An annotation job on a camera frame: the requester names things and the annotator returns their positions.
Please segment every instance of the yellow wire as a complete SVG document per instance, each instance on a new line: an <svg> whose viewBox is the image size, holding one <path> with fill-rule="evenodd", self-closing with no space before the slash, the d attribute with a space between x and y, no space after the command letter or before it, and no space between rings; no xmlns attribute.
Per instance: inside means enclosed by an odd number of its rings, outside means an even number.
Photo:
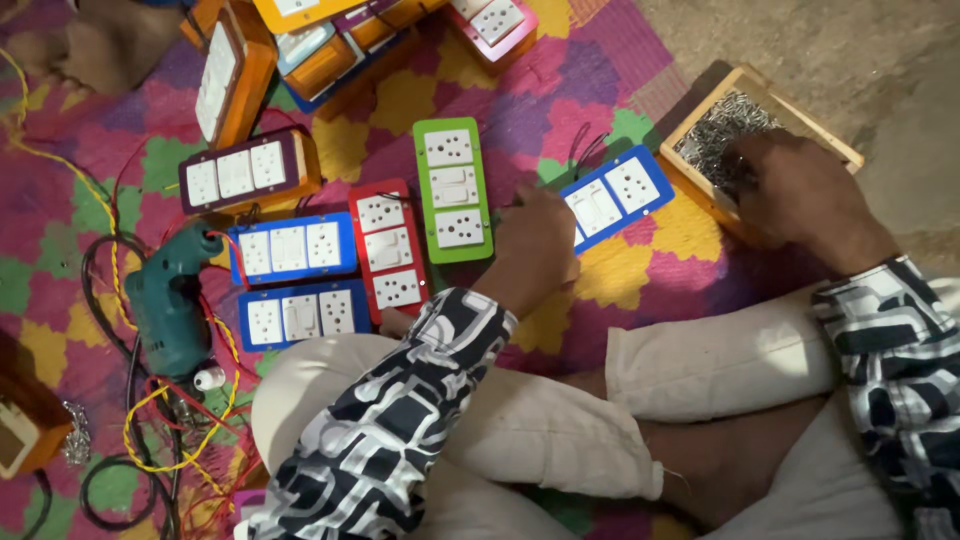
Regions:
<svg viewBox="0 0 960 540"><path fill-rule="evenodd" d="M23 142L23 123L27 121L27 108L30 106L30 101L28 98L29 89L27 88L27 76L23 73L23 69L20 68L13 57L10 56L10 53L8 53L2 47L0 47L0 55L3 55L3 58L6 59L7 62L13 66L13 69L16 70L16 74L20 77L20 88L22 90L22 95L20 97L20 111L16 116L16 123L14 125L10 125L10 123L6 121L4 122L7 124L7 135L10 139L10 143L20 150L27 152L28 154L33 154L39 158L47 158L48 160L56 161L57 163L60 163L66 166L66 168L70 169L70 171L73 172L77 178L83 181L87 191L93 195L93 198L100 203L100 206L103 207L104 212L107 213L107 218L110 222L110 232L112 234L119 234L116 217L113 215L113 211L110 209L108 202L104 200L104 197L100 193L97 192L92 181L86 176L86 174L84 174L83 171L77 168L77 166L71 163L69 160L65 160L64 158L54 154L42 152ZM130 320L130 317L127 316L127 309L123 305L122 296L120 294L120 267L117 262L116 242L113 242L110 247L110 262L113 267L113 291L116 293L116 298L114 300L117 304L117 311L120 312L120 317L123 319L123 322L126 323L128 327L136 331L137 327Z"/></svg>

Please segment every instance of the hand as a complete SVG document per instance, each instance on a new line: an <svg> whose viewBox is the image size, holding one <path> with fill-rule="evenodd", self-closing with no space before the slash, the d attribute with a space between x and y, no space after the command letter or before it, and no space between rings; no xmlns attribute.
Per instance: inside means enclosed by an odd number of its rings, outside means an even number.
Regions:
<svg viewBox="0 0 960 540"><path fill-rule="evenodd" d="M847 276L900 253L870 213L853 176L816 142L774 130L744 137L731 150L756 176L756 184L740 192L744 221L803 244Z"/></svg>
<svg viewBox="0 0 960 540"><path fill-rule="evenodd" d="M496 260L473 290L523 318L550 293L576 279L576 218L564 199L546 189L521 186L522 206L502 212Z"/></svg>

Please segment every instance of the green switch board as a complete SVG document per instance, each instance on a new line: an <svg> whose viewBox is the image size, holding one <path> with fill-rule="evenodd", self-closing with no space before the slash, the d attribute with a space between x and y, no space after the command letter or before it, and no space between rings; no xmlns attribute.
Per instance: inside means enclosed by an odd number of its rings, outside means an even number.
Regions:
<svg viewBox="0 0 960 540"><path fill-rule="evenodd" d="M493 234L476 120L421 120L414 124L414 145L430 262L492 256Z"/></svg>

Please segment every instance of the person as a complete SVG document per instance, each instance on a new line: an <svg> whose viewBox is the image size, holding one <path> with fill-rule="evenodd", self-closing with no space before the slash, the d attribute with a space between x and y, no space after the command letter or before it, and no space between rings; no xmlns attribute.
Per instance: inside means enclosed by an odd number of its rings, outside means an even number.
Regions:
<svg viewBox="0 0 960 540"><path fill-rule="evenodd" d="M72 6L76 15L62 28L14 34L7 49L28 75L106 95L129 92L150 75L180 36L185 9L178 0Z"/></svg>
<svg viewBox="0 0 960 540"><path fill-rule="evenodd" d="M597 372L500 369L517 320L576 268L564 201L521 187L489 270L402 339L326 337L276 360L253 402L273 479L249 536L574 538L497 483L525 482L663 499L711 539L957 538L960 280L925 282L816 143L772 132L734 149L756 177L743 217L840 279L610 329Z"/></svg>

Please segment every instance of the foot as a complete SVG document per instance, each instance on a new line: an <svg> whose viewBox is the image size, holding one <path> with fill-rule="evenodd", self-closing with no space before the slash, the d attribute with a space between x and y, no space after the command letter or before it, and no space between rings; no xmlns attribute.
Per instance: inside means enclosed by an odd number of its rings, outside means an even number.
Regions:
<svg viewBox="0 0 960 540"><path fill-rule="evenodd" d="M8 47L32 76L68 89L120 95L153 71L178 38L182 19L179 8L84 0L62 29L17 34Z"/></svg>

